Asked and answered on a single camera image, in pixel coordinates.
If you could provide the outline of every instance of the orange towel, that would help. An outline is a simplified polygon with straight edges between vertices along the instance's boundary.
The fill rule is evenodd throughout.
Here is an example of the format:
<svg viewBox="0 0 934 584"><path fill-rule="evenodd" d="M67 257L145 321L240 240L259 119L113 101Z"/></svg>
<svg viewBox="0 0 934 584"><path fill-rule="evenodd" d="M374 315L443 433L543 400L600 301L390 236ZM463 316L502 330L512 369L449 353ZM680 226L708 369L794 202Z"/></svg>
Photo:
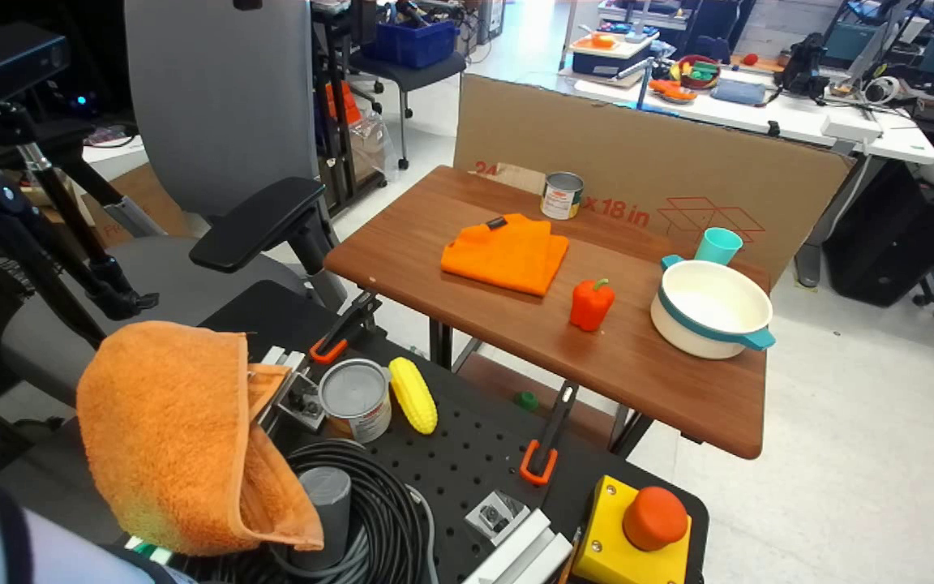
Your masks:
<svg viewBox="0 0 934 584"><path fill-rule="evenodd" d="M120 528L181 555L319 551L308 493L254 425L283 376L246 364L245 335L165 321L111 335L79 381L79 425Z"/></svg>
<svg viewBox="0 0 934 584"><path fill-rule="evenodd" d="M569 236L551 219L506 213L502 226L470 224L443 250L443 268L490 284L546 295L564 262Z"/></svg>

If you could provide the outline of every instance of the wooden table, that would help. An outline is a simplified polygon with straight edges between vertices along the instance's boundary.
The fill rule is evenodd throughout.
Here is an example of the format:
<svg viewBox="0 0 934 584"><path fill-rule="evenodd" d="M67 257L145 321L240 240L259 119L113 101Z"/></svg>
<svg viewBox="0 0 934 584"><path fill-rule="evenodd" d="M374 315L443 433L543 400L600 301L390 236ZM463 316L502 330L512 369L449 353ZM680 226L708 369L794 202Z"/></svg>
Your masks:
<svg viewBox="0 0 934 584"><path fill-rule="evenodd" d="M467 224L497 213L543 216L539 199L436 167L328 257L328 268L361 288L390 295L431 321L462 326L523 361L615 400L740 456L763 452L765 353L699 361L651 326L658 257L672 254L654 233L623 231L580 212L555 224L571 236L564 267L546 299L502 292L437 268L445 242ZM600 335L569 325L571 288L606 275L615 305Z"/></svg>

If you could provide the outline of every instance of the floor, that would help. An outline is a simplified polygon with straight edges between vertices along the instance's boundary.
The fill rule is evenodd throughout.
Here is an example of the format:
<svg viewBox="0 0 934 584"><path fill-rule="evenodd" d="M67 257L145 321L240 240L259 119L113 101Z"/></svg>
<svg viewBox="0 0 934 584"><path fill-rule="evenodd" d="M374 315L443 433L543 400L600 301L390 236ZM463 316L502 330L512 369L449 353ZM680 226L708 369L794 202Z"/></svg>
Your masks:
<svg viewBox="0 0 934 584"><path fill-rule="evenodd" d="M564 16L569 0L510 0L502 37L470 68L518 82L551 75ZM392 88L383 101L395 138ZM457 82L413 95L413 110L413 167L400 172L390 149L390 183L339 216L342 236L450 162ZM630 461L708 502L710 584L934 584L932 312L847 301L832 284L801 288L792 273L771 299L765 454L740 461L654 425ZM427 340L425 316L392 301L380 325L406 347Z"/></svg>

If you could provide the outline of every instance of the yellow device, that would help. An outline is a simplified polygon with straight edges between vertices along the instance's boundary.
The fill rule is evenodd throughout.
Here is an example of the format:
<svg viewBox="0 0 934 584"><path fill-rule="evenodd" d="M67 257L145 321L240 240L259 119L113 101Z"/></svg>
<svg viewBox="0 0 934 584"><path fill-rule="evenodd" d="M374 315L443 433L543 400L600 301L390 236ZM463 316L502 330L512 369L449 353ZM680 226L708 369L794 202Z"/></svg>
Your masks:
<svg viewBox="0 0 934 584"><path fill-rule="evenodd" d="M392 380L392 392L395 392L395 401L400 401L406 421L418 433L431 433L437 428L437 405L436 405L436 396L431 396L423 369L413 361L395 358L390 364L390 380Z"/></svg>
<svg viewBox="0 0 934 584"><path fill-rule="evenodd" d="M600 478L571 575L600 584L685 584L694 522L687 522L685 539L654 551L639 551L623 533L623 514L634 498L636 487L606 473Z"/></svg>

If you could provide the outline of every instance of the pegboard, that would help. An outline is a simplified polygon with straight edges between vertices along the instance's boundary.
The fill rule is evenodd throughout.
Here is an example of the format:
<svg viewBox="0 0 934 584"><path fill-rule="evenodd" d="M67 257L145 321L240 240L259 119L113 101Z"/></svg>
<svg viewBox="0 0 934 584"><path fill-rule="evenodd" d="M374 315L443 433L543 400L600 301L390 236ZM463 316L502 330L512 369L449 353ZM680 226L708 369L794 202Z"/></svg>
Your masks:
<svg viewBox="0 0 934 584"><path fill-rule="evenodd" d="M294 301L277 284L254 284L220 315L209 316L211 326L250 330L254 353L264 353L268 343L306 350L328 321L328 312L308 301ZM539 438L543 414L518 409L512 400L497 400L474 388L462 376L383 340L383 335L361 336L346 358L368 358L383 367L392 358L410 358L418 364L423 376L436 392L436 433L414 433L392 400L392 425L380 442L371 442L368 452L400 479L413 484L427 495L436 513L436 561L443 584L463 580L493 551L493 545L463 519L487 493L500 491L523 498L526 507L543 507L551 519L551 528L564 539L575 539L578 528L586 522L590 495L604 473L613 473L634 487L658 484L680 495L694 519L687 580L704 580L701 564L708 540L708 510L699 495L626 462L604 445L595 445L571 428L560 438L560 462L551 487L537 491L518 479L517 466L526 442ZM277 425L273 438L283 452L291 452L306 442L315 442L319 433L285 417L283 425ZM265 558L259 551L230 555L219 558L214 568L206 568L199 561L199 575L234 568L250 576L264 561Z"/></svg>

